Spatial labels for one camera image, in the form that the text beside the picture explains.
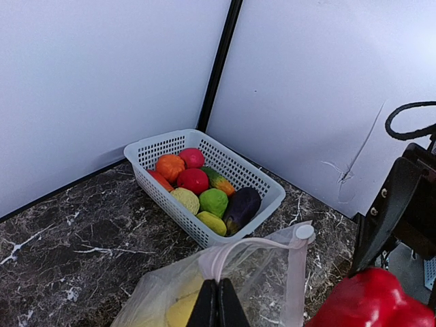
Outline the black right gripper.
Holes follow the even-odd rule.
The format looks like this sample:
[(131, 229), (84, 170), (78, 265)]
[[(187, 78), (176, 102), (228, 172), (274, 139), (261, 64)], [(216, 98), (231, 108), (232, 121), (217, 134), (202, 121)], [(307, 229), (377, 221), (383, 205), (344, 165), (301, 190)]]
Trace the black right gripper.
[(412, 142), (388, 175), (377, 214), (360, 221), (348, 277), (365, 270), (394, 235), (425, 260), (435, 257), (435, 154)]

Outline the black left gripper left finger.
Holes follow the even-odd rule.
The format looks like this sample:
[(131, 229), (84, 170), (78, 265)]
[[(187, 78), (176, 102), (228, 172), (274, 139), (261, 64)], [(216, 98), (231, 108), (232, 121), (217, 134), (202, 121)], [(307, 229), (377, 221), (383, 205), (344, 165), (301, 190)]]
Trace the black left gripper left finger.
[(218, 286), (214, 279), (203, 282), (186, 327), (216, 327)]

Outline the yellow toy pear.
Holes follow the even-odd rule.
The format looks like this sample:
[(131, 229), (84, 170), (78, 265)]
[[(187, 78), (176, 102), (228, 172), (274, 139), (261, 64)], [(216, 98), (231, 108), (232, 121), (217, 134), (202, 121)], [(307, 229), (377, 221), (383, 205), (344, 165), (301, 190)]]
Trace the yellow toy pear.
[(186, 327), (198, 294), (198, 292), (194, 292), (180, 298), (166, 311), (166, 321), (169, 327)]

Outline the red toy pepper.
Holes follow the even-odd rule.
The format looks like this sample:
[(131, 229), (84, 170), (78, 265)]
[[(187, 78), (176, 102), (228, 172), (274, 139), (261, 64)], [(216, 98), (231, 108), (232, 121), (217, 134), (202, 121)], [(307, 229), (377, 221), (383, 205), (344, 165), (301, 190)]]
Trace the red toy pepper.
[(434, 311), (408, 296), (387, 270), (344, 278), (307, 326), (434, 326)]

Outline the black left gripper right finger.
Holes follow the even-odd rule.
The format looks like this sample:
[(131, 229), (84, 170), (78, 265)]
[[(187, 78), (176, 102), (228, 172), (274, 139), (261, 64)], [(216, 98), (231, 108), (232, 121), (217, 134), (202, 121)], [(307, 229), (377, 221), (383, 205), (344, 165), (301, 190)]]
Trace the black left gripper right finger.
[(218, 284), (217, 315), (220, 327), (250, 327), (234, 286), (227, 278)]

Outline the clear zip top bag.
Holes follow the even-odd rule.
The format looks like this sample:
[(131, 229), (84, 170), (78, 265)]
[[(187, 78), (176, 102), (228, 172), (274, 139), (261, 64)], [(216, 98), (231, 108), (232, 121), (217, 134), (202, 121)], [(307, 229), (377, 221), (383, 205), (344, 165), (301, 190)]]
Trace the clear zip top bag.
[(113, 326), (168, 326), (166, 311), (180, 298), (200, 292), (207, 279), (229, 279), (250, 326), (303, 326), (307, 248), (315, 238), (311, 221), (264, 238), (244, 238), (209, 247), (146, 273)]

